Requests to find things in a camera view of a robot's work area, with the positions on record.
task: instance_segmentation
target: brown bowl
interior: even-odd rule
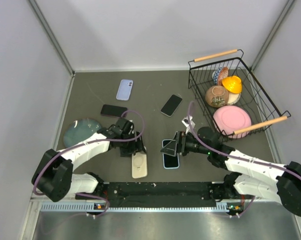
[[[223,107],[229,100],[229,91],[223,86],[212,86],[207,90],[205,100],[214,108]]]

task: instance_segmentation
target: cable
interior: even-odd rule
[[[187,119],[188,119],[188,122],[190,123],[191,122],[191,115],[192,115],[192,107],[194,105],[194,101],[191,101],[188,105],[188,110],[187,110]],[[194,135],[194,137],[196,138],[196,140],[202,144],[205,148],[219,154],[219,155],[222,155],[222,156],[225,156],[225,157],[228,157],[228,158],[232,158],[232,159],[237,159],[237,160],[241,160],[241,161],[244,161],[244,162],[250,162],[249,159],[247,158],[243,158],[243,157],[239,157],[239,156],[233,156],[233,155],[229,155],[227,153],[224,153],[222,151],[219,151],[215,148],[212,148],[210,146],[208,146],[207,144],[205,144],[200,138],[199,136],[196,134],[196,132],[194,131],[194,128],[193,126],[190,124],[189,125],[189,128],[190,128],[190,131],[191,133]],[[267,163],[267,162],[260,162],[260,161],[254,161],[253,162],[254,164],[258,164],[258,165],[262,165],[262,166],[267,166],[267,167],[271,167],[271,168],[275,168],[275,169],[279,169],[279,170],[282,170],[282,171],[285,171],[287,172],[288,174],[291,174],[293,175],[295,178],[299,179],[301,181],[301,176],[299,176],[298,174],[296,174],[295,172],[289,170],[289,169],[286,169],[284,167],[281,167],[281,166],[277,166],[277,165],[273,165],[271,163]]]
[[[255,200],[255,196],[252,197],[252,199],[250,200],[248,206],[244,209],[244,211],[242,211],[241,213],[238,214],[238,217],[243,216],[243,214],[244,214],[248,209],[251,208],[252,203],[254,202],[254,200]]]
[[[240,202],[240,205],[243,207],[245,204],[245,196],[244,195],[241,195],[241,202]]]
[[[106,211],[110,208],[110,202],[106,199],[106,198],[103,198],[103,197],[100,197],[100,196],[94,196],[94,195],[90,195],[90,194],[86,194],[86,193],[76,193],[76,195],[79,195],[79,196],[83,196],[83,197],[88,197],[88,198],[93,198],[93,199],[99,199],[99,200],[103,200],[106,202],[106,207],[104,209],[103,212],[101,212],[100,214],[98,215],[95,215],[95,219],[96,218],[99,218],[101,216],[103,216]],[[87,215],[87,213],[75,213],[67,218],[65,218],[62,222],[60,222],[59,224],[57,224],[57,226],[55,226],[53,229],[49,230],[49,231],[44,231],[44,223],[43,223],[43,216],[41,216],[40,218],[40,230],[41,230],[41,233],[43,235],[49,235],[51,234],[53,231],[55,231],[56,229],[58,229],[61,225],[63,225],[65,222],[67,222],[68,220],[74,218],[74,217],[77,217],[77,216],[84,216],[84,215]]]
[[[97,140],[93,140],[93,141],[88,141],[87,144],[93,144],[93,143],[97,143],[97,142],[103,142],[103,141],[110,141],[110,142],[120,142],[120,143],[125,143],[125,142],[130,142],[130,141],[134,141],[136,139],[138,139],[140,136],[142,136],[144,130],[145,130],[145,121],[144,121],[144,118],[142,117],[142,115],[140,115],[137,111],[133,111],[133,110],[127,110],[125,112],[123,112],[123,114],[121,115],[122,117],[126,114],[126,113],[134,113],[134,114],[137,114],[141,121],[142,121],[142,129],[140,131],[140,133],[133,137],[133,138],[130,138],[130,139],[97,139]],[[81,143],[81,144],[78,144],[78,145],[75,145],[75,146],[71,146],[71,147],[68,147],[66,149],[64,149],[63,151],[60,151],[59,153],[57,153],[51,160],[49,160],[49,162],[43,167],[43,169],[40,171],[40,173],[38,174],[35,182],[34,182],[34,186],[32,188],[32,191],[35,195],[38,195],[38,196],[43,196],[44,193],[40,193],[40,192],[37,192],[36,188],[37,188],[37,185],[39,184],[39,181],[41,179],[41,177],[43,176],[43,174],[45,173],[45,171],[49,168],[49,166],[61,155],[63,155],[64,153],[68,152],[68,151],[71,151],[73,149],[76,149],[76,148],[79,148],[79,147],[82,147],[82,146],[85,146],[86,144],[85,143]]]

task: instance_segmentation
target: ceramic bowl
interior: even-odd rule
[[[229,68],[227,66],[225,67],[220,67],[217,70],[215,70],[212,73],[212,80],[213,82],[218,85],[222,86],[222,80],[226,78],[229,75]]]
[[[240,93],[232,93],[232,92],[228,92],[228,93],[229,93],[229,97],[228,97],[228,102],[226,103],[226,105],[234,105],[241,98]]]
[[[252,125],[252,121],[248,113],[238,106],[223,106],[216,110],[213,118],[219,129],[221,131],[224,130],[226,135]],[[230,135],[228,137],[232,139],[239,139],[245,137],[248,133],[249,131],[238,135]]]
[[[240,94],[243,90],[242,80],[238,76],[228,76],[222,79],[222,85],[233,94]]]
[[[207,90],[205,100],[210,106],[220,108],[228,103],[229,92],[223,86],[212,86]]]

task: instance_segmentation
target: wooden handle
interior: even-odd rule
[[[217,58],[217,57],[224,56],[224,55],[227,55],[227,54],[234,54],[236,52],[237,52],[237,49],[233,49],[233,50],[230,50],[230,51],[224,51],[224,52],[216,53],[216,54],[209,55],[209,56],[203,56],[203,57],[200,57],[200,58],[195,58],[194,62],[197,63],[197,62],[200,62],[200,61]]]
[[[286,119],[287,119],[287,116],[280,116],[280,117],[274,118],[272,120],[268,120],[268,121],[264,121],[264,122],[261,122],[261,123],[257,123],[255,125],[252,125],[252,126],[249,126],[249,127],[246,127],[246,128],[243,128],[243,129],[240,129],[240,130],[237,130],[237,131],[234,131],[234,135],[246,133],[248,131],[259,129],[259,128],[265,127],[267,125],[276,124],[276,123],[279,123],[279,122],[284,121]]]

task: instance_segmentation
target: wire basket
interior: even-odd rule
[[[213,58],[220,58],[228,54],[240,54],[240,56],[198,65],[198,62]],[[264,132],[272,124],[286,120],[291,116],[290,112],[287,110],[283,113],[279,111],[252,71],[243,62],[243,55],[244,52],[241,49],[234,49],[196,58],[188,62],[188,88],[192,89],[195,99],[198,101],[198,104],[203,111],[203,115],[205,116],[210,127],[220,133],[222,142]],[[214,71],[223,67],[228,67],[228,76],[238,76],[241,78],[241,96],[238,102],[234,105],[244,109],[251,119],[250,127],[236,129],[230,134],[227,134],[222,127],[218,126],[213,117],[218,108],[210,106],[205,101],[205,94],[207,90],[216,85],[213,81],[212,74]]]

